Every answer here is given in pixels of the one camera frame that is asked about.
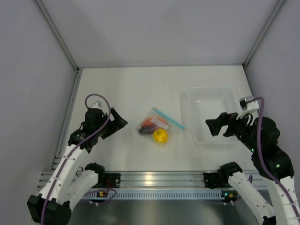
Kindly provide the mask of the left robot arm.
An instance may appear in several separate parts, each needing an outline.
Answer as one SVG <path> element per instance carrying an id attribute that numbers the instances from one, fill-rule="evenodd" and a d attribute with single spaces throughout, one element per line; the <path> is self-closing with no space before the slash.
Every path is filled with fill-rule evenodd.
<path id="1" fill-rule="evenodd" d="M 88 108 L 84 121 L 69 138 L 64 155 L 54 173 L 37 195 L 31 195 L 27 206 L 32 220 L 41 225 L 66 225 L 77 203 L 91 188 L 116 187 L 115 178 L 97 163 L 84 166 L 75 180 L 78 168 L 90 155 L 99 139 L 106 139 L 128 122 L 114 108 L 104 113 L 98 106 Z"/>

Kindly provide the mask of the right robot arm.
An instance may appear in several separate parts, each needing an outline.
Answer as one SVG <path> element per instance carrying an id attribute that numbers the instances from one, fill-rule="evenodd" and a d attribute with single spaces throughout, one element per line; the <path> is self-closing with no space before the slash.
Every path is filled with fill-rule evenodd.
<path id="1" fill-rule="evenodd" d="M 251 151 L 251 160 L 267 185 L 271 203 L 254 188 L 252 178 L 247 178 L 236 162 L 205 173 L 205 186 L 234 188 L 261 225 L 298 225 L 300 206 L 294 189 L 294 169 L 290 157 L 278 146 L 280 131 L 276 123 L 263 116 L 254 119 L 250 113 L 239 118 L 237 113 L 226 112 L 205 123 L 212 136 L 226 126 L 223 136 L 235 136 Z"/>

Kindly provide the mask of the clear zip top bag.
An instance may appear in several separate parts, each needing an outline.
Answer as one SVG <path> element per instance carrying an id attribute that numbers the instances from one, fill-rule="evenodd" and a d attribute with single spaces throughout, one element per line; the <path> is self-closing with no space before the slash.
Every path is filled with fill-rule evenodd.
<path id="1" fill-rule="evenodd" d="M 159 116 L 166 120 L 167 124 L 164 124 L 163 122 L 159 121 L 156 118 L 153 118 L 151 121 L 154 123 L 154 126 L 158 126 L 159 128 L 165 129 L 168 132 L 168 141 L 165 144 L 158 144 L 153 140 L 153 134 L 150 135 L 141 135 L 145 138 L 148 138 L 149 140 L 153 141 L 156 145 L 164 146 L 168 144 L 176 135 L 178 135 L 180 132 L 183 132 L 186 130 L 186 127 L 182 124 L 180 124 L 178 121 L 174 120 L 169 115 L 165 114 L 161 110 L 157 109 L 156 107 L 151 108 L 151 110 L 148 112 L 148 114 L 145 116 L 145 118 L 139 123 L 136 130 L 138 132 L 138 129 L 141 128 L 142 122 L 150 117 L 150 116 Z"/>

